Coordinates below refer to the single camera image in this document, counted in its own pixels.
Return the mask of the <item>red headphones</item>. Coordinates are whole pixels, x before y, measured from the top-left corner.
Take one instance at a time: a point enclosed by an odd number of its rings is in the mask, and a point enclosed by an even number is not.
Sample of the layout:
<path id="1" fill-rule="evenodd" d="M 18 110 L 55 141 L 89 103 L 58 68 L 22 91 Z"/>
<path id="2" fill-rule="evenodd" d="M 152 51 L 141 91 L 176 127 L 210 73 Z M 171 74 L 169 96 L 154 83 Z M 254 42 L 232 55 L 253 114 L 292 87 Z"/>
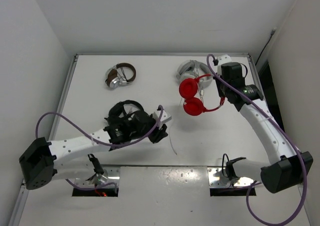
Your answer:
<path id="1" fill-rule="evenodd" d="M 204 103 L 200 98 L 195 97 L 196 93 L 199 90 L 199 81 L 200 78 L 209 76 L 206 74 L 195 79 L 185 79 L 179 85 L 179 94 L 184 99 L 183 109 L 184 111 L 191 116 L 199 116 L 205 112 L 213 112 L 218 110 L 225 102 L 225 97 L 220 98 L 219 105 L 213 109 L 208 109 L 204 106 Z"/>

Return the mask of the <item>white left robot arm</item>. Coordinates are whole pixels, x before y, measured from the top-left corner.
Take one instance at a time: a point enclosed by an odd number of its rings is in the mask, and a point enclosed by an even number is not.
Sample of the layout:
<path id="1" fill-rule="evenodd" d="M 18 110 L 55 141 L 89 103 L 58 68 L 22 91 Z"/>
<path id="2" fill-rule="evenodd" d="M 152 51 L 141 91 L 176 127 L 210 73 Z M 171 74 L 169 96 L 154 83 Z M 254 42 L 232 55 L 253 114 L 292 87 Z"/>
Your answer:
<path id="1" fill-rule="evenodd" d="M 82 156 L 88 157 L 94 175 L 103 175 L 94 153 L 135 145 L 145 138 L 158 143 L 168 136 L 166 122 L 171 118 L 164 108 L 158 107 L 151 115 L 142 110 L 134 111 L 91 134 L 76 126 L 82 133 L 76 138 L 47 141 L 37 137 L 19 158 L 24 184 L 28 190 L 41 188 L 56 180 L 68 162 Z"/>

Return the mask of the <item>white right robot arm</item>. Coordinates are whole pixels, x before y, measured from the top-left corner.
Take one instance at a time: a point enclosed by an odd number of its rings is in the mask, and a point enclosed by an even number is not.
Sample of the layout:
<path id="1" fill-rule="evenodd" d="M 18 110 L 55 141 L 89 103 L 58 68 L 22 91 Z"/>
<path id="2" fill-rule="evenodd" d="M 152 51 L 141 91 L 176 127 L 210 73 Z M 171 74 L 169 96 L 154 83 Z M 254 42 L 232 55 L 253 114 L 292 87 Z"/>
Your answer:
<path id="1" fill-rule="evenodd" d="M 213 61 L 217 66 L 215 78 L 218 94 L 235 106 L 248 121 L 262 143 L 269 164 L 250 161 L 245 157 L 226 163 L 224 173 L 233 180 L 248 177 L 261 182 L 271 193 L 277 193 L 304 181 L 313 163 L 309 152 L 295 150 L 280 132 L 273 119 L 262 92 L 256 85 L 246 85 L 242 65 L 232 61 L 229 55 L 219 56 Z"/>

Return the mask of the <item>black headphones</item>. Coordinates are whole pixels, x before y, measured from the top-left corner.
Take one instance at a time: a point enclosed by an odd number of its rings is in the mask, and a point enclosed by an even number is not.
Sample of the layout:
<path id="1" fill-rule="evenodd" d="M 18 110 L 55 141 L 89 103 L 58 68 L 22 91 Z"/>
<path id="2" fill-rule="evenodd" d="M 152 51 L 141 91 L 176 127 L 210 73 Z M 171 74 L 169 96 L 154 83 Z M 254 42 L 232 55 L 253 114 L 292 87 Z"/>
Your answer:
<path id="1" fill-rule="evenodd" d="M 139 110 L 144 110 L 143 106 L 134 100 L 125 100 L 116 103 L 108 112 L 108 117 L 104 118 L 108 125 L 117 124 L 119 123 L 122 118 L 128 118 L 130 113 L 127 113 L 125 110 L 125 105 L 133 105 Z"/>

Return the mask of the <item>brown silver headphones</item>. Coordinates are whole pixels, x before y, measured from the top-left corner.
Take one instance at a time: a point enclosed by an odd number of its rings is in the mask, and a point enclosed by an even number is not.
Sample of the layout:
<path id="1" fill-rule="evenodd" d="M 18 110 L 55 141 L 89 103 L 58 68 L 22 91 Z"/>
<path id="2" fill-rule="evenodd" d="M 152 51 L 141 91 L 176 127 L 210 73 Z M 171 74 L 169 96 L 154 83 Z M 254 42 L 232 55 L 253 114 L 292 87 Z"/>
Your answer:
<path id="1" fill-rule="evenodd" d="M 124 68 L 131 70 L 132 77 L 129 79 L 126 77 L 124 73 Z M 127 86 L 133 83 L 136 79 L 137 72 L 135 67 L 130 63 L 118 63 L 115 66 L 109 68 L 105 73 L 106 85 L 111 88 L 115 89 L 119 86 Z"/>

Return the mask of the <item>white grey headphones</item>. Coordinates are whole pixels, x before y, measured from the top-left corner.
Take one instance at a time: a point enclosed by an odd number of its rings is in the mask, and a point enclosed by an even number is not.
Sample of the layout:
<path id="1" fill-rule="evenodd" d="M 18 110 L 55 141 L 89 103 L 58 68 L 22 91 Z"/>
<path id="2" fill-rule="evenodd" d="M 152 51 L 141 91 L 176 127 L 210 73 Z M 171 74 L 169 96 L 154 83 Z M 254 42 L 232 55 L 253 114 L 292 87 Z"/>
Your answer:
<path id="1" fill-rule="evenodd" d="M 213 78 L 211 77 L 211 71 L 209 70 L 208 66 L 202 62 L 196 60 L 187 60 L 183 62 L 177 69 L 176 78 L 178 82 L 181 83 L 185 79 L 195 79 L 206 74 L 209 74 L 209 76 L 200 78 L 199 80 L 200 89 L 204 89 L 212 83 Z"/>

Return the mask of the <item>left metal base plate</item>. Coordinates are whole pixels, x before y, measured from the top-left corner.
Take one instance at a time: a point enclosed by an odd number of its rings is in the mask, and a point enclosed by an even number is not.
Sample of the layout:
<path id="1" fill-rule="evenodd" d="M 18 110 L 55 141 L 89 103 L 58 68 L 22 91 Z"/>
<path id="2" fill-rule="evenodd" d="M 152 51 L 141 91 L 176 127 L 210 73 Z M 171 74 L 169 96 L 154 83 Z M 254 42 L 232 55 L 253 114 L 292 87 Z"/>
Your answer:
<path id="1" fill-rule="evenodd" d="M 118 188 L 120 182 L 120 167 L 104 167 L 102 176 L 94 176 L 87 179 L 76 178 L 73 182 L 80 188 Z"/>

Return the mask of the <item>metal base plate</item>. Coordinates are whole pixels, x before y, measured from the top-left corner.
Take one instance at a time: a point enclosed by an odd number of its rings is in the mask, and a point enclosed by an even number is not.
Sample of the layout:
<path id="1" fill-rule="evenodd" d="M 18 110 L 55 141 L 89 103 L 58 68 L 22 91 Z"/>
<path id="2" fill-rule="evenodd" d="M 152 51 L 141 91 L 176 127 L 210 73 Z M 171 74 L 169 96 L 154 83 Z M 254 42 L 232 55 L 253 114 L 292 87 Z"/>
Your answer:
<path id="1" fill-rule="evenodd" d="M 118 188 L 120 182 L 120 167 L 104 167 L 102 176 L 94 176 L 87 179 L 76 178 L 73 182 L 80 188 Z"/>
<path id="2" fill-rule="evenodd" d="M 254 181 L 248 177 L 229 180 L 222 173 L 221 167 L 207 168 L 209 187 L 213 189 L 234 189 L 250 186 Z"/>

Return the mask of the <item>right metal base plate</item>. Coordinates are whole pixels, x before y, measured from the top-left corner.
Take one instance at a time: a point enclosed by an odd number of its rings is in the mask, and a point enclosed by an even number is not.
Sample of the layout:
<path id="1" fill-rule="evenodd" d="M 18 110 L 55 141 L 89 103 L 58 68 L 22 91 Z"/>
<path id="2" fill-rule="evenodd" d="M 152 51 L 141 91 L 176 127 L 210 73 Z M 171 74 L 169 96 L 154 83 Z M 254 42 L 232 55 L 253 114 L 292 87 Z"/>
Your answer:
<path id="1" fill-rule="evenodd" d="M 221 167 L 207 168 L 209 187 L 213 189 L 234 189 L 250 186 L 254 181 L 248 177 L 229 180 L 222 173 Z"/>

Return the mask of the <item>aluminium table edge rail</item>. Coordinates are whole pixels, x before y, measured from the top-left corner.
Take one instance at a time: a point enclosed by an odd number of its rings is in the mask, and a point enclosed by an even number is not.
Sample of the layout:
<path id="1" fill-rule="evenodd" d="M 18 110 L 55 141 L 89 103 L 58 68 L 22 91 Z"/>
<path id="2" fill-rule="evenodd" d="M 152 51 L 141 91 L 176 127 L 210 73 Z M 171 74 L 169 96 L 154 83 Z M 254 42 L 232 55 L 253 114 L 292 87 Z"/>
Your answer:
<path id="1" fill-rule="evenodd" d="M 69 87 L 70 87 L 70 84 L 72 81 L 72 77 L 73 77 L 73 74 L 75 71 L 75 67 L 76 67 L 78 58 L 79 58 L 79 54 L 76 54 L 73 57 L 73 60 L 70 64 L 70 67 L 68 70 L 68 74 L 67 74 L 67 77 L 66 77 L 66 80 L 64 83 L 63 91 L 62 91 L 62 94 L 61 94 L 61 97 L 59 100 L 59 104 L 58 104 L 58 107 L 56 110 L 60 114 L 62 114 L 64 105 L 65 105 L 65 101 L 66 101 L 66 98 L 68 95 Z M 49 134 L 49 139 L 53 139 L 55 137 L 59 121 L 60 120 L 55 116 L 51 131 Z M 25 181 L 22 180 L 21 184 L 20 184 L 20 191 L 18 193 L 16 202 L 15 202 L 15 205 L 14 205 L 14 208 L 13 208 L 13 211 L 12 211 L 9 223 L 8 223 L 9 226 L 19 225 L 21 217 L 22 217 L 22 213 L 23 213 L 23 210 L 24 210 L 27 198 L 28 198 L 28 194 L 29 194 L 29 191 L 27 190 L 27 188 L 25 186 Z"/>

